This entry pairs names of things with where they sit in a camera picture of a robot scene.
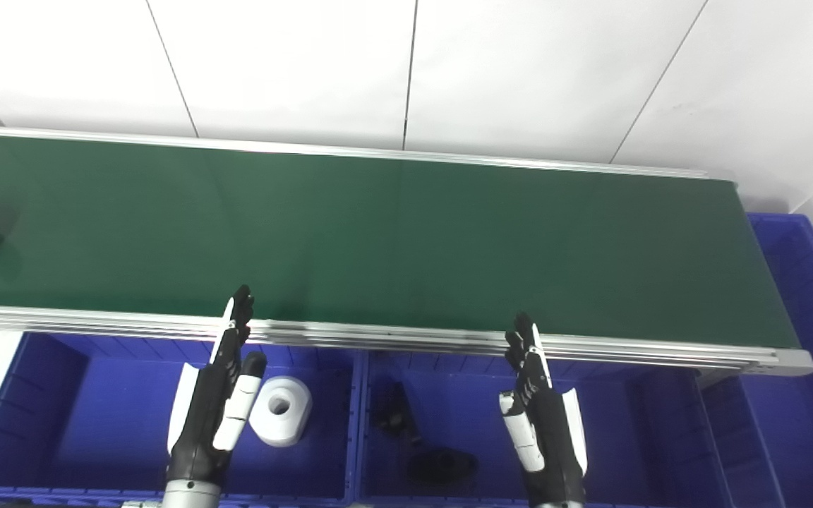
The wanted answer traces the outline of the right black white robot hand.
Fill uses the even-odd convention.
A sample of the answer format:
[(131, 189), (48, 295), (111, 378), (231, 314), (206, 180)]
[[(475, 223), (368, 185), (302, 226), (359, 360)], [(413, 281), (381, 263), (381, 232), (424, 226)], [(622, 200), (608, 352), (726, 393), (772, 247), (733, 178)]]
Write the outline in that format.
[(529, 506), (583, 507), (588, 459), (577, 391), (555, 390), (538, 325), (526, 313), (516, 315), (505, 338), (516, 380), (499, 394), (499, 407)]

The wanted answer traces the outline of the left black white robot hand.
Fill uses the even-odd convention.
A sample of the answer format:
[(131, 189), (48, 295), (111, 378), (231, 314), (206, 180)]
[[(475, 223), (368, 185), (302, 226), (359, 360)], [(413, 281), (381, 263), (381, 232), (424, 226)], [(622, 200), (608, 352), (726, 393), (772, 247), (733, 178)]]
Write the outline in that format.
[(262, 351), (241, 355), (251, 335), (253, 303), (248, 285), (241, 285), (229, 299), (227, 324), (217, 335), (212, 357), (198, 370), (183, 427), (170, 450), (168, 490), (223, 486), (267, 370)]

